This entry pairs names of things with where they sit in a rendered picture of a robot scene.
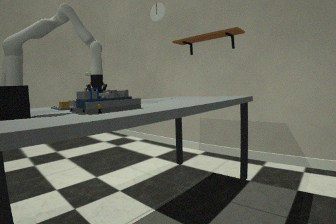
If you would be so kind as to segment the yellow block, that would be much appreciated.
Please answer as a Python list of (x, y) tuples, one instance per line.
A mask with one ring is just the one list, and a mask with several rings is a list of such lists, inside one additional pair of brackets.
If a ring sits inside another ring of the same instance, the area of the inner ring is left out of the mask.
[(63, 101), (63, 102), (59, 102), (59, 108), (69, 108), (69, 101)]

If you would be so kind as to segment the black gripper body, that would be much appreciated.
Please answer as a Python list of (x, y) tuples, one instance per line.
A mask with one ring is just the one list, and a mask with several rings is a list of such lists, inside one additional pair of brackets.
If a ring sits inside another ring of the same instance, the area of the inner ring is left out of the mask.
[(100, 89), (99, 87), (99, 83), (101, 83), (101, 85), (103, 85), (103, 75), (102, 74), (93, 74), (91, 75), (91, 85), (93, 88), (95, 88), (95, 84), (97, 83), (97, 88)]

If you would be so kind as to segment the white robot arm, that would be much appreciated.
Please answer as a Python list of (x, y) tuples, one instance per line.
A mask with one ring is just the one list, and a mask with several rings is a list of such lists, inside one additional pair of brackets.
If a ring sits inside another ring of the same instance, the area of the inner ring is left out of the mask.
[[(85, 28), (74, 9), (68, 4), (61, 4), (51, 19), (41, 19), (26, 29), (3, 41), (4, 59), (1, 86), (23, 86), (23, 48), (22, 45), (31, 38), (42, 38), (55, 28), (71, 20), (77, 35), (89, 47), (91, 70), (86, 76), (102, 74), (102, 46)], [(96, 41), (96, 42), (94, 42)], [(18, 56), (18, 57), (17, 57)]]

